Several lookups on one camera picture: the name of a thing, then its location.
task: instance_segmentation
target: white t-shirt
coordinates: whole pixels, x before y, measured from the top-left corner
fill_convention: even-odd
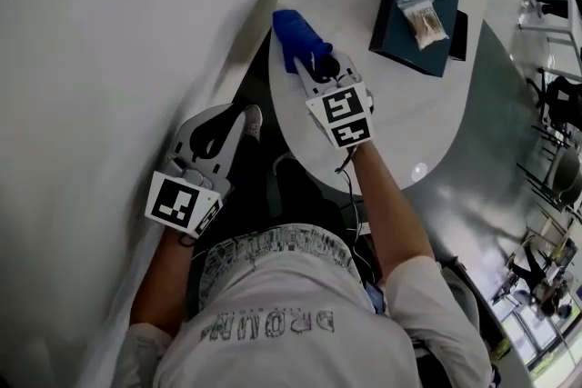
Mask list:
[[[225,242],[206,258],[203,310],[172,342],[152,325],[127,331],[115,387],[420,386],[411,339],[454,387],[487,387],[487,350],[438,265],[400,264],[375,313],[346,245],[290,224]]]

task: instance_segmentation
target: plastic bag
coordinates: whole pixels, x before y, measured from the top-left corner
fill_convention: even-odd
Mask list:
[[[434,0],[397,0],[398,8],[402,10],[412,27],[418,48],[423,50],[436,41],[448,39],[445,29],[438,19],[433,7]]]

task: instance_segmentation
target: blue glove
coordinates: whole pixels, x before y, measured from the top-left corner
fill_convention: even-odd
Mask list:
[[[319,68],[326,67],[325,64],[320,64],[321,59],[328,56],[334,47],[325,43],[297,10],[274,12],[273,30],[283,47],[285,69],[288,73],[298,75],[293,61],[297,57],[307,70],[320,75]]]

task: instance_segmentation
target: table top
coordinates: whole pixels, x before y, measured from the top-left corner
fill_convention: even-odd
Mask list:
[[[374,142],[405,188],[437,166],[457,134],[486,1],[459,0],[458,9],[468,15],[467,60],[449,60],[443,78],[368,51],[380,0],[278,0],[277,8],[296,9],[325,41],[351,57],[375,97]],[[347,191],[334,173],[346,151],[334,149],[308,115],[305,91],[299,78],[285,71],[276,35],[271,35],[269,75],[277,120],[297,160],[322,182]],[[348,172],[359,194],[351,165]]]

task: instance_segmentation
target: shoe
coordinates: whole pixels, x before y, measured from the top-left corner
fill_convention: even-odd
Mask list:
[[[249,105],[245,109],[245,134],[254,137],[257,141],[261,136],[263,114],[258,105]]]
[[[293,153],[291,153],[291,151],[285,152],[283,155],[279,155],[277,157],[277,159],[273,162],[273,173],[276,176],[276,167],[279,165],[279,163],[285,159],[290,159],[290,160],[297,160],[295,159],[295,156],[293,155]]]

